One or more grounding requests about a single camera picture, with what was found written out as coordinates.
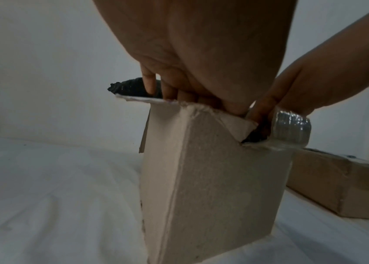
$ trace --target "white sheet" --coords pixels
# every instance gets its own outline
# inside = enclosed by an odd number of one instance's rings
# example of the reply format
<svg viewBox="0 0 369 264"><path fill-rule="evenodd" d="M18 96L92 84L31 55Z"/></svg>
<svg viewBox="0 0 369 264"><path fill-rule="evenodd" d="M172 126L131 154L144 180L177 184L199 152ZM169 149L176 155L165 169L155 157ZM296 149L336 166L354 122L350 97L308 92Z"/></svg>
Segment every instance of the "white sheet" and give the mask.
<svg viewBox="0 0 369 264"><path fill-rule="evenodd" d="M146 264L139 154L0 139L0 264ZM204 264L369 264L369 221L287 191L268 238Z"/></svg>

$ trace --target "white wall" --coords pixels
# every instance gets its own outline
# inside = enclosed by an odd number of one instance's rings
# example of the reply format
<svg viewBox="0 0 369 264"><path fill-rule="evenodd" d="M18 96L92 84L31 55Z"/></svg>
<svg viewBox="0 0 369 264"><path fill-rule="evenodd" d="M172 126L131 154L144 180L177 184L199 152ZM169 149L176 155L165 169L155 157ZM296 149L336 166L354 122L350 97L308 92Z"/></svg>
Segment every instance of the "white wall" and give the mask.
<svg viewBox="0 0 369 264"><path fill-rule="evenodd" d="M91 0L0 0L0 137L138 151L148 106L106 88L140 74Z"/></svg>
<svg viewBox="0 0 369 264"><path fill-rule="evenodd" d="M300 0L282 68L368 12ZM139 75L91 0L0 0L0 137L136 151L148 107L106 88ZM369 89L311 120L309 147L369 159Z"/></svg>
<svg viewBox="0 0 369 264"><path fill-rule="evenodd" d="M368 12L368 0L300 0L282 69ZM369 89L310 117L308 147L369 160Z"/></svg>

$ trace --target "hand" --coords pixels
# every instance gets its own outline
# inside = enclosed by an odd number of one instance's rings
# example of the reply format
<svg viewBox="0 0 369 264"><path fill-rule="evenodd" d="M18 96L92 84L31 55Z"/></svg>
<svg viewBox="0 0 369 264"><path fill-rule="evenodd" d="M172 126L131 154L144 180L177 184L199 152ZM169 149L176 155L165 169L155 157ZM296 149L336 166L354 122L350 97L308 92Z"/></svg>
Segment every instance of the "hand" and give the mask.
<svg viewBox="0 0 369 264"><path fill-rule="evenodd" d="M369 14L286 68L248 118L271 121L276 106L306 116L368 86Z"/></svg>
<svg viewBox="0 0 369 264"><path fill-rule="evenodd" d="M141 64L148 93L161 76L165 99L209 104L233 114L271 85L296 0L94 0Z"/></svg>

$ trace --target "white bedsheet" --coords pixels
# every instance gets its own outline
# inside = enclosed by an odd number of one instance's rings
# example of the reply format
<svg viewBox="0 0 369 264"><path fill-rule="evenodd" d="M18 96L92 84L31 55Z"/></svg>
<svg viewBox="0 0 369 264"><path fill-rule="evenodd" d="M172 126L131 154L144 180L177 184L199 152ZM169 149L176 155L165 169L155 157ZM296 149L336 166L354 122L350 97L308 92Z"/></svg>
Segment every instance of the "white bedsheet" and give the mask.
<svg viewBox="0 0 369 264"><path fill-rule="evenodd" d="M0 139L0 264L146 264L139 154ZM204 264L369 264L369 221L287 191L272 235Z"/></svg>

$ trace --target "cardboard box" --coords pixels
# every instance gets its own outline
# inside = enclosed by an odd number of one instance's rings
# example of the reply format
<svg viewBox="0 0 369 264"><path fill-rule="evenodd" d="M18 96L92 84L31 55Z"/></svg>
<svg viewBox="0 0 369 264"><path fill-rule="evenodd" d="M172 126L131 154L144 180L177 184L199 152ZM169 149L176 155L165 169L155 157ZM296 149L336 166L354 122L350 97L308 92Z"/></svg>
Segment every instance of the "cardboard box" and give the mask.
<svg viewBox="0 0 369 264"><path fill-rule="evenodd" d="M140 183L150 264L198 263L271 232L292 148L307 143L310 127L241 144L255 129L242 118L200 104L122 98L151 103Z"/></svg>
<svg viewBox="0 0 369 264"><path fill-rule="evenodd" d="M340 216L369 219L369 162L297 150L287 186Z"/></svg>

